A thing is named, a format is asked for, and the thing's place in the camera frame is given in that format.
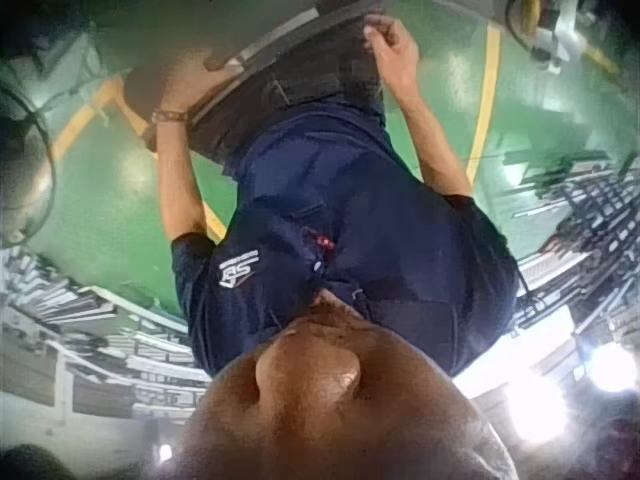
bracelet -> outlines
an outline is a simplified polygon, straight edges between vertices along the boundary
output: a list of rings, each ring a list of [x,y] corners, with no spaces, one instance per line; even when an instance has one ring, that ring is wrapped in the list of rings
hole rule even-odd
[[[172,112],[171,110],[155,109],[151,114],[151,121],[155,124],[160,122],[186,122],[189,118],[187,112]]]

navy polo shirt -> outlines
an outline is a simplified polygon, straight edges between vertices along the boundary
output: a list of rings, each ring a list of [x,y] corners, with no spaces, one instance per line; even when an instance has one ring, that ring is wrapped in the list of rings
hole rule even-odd
[[[234,162],[226,238],[172,244],[178,299],[210,375],[326,288],[455,375],[504,332],[516,263],[471,198],[443,197],[394,152],[381,117],[295,107]]]

shirt logo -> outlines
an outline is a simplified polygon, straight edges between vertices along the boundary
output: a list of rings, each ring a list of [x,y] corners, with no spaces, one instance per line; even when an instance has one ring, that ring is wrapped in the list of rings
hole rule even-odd
[[[239,287],[255,273],[251,270],[251,264],[259,260],[258,251],[253,250],[221,263],[222,280],[220,280],[220,286],[225,288]]]

man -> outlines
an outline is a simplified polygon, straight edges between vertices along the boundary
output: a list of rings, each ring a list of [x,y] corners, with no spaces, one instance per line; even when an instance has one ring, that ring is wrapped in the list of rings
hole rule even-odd
[[[352,27],[360,39],[348,48],[365,52],[363,24]],[[377,82],[362,73],[369,54],[347,62],[341,91],[322,98],[292,95],[299,72],[278,76],[286,105],[260,126],[248,120],[241,142],[218,142],[238,208],[217,246],[183,120],[235,72],[206,72],[196,59],[169,76],[155,114],[162,219],[194,355],[214,377],[177,476],[515,476],[447,377],[504,331],[515,262],[420,97],[416,43],[380,15],[367,18],[364,37],[424,184],[384,131]]]

nose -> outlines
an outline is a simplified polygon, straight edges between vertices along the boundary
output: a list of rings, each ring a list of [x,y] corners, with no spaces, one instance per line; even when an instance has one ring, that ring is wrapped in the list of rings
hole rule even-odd
[[[359,377],[352,351],[304,328],[280,336],[256,364],[260,403],[272,413],[329,410],[353,392]]]

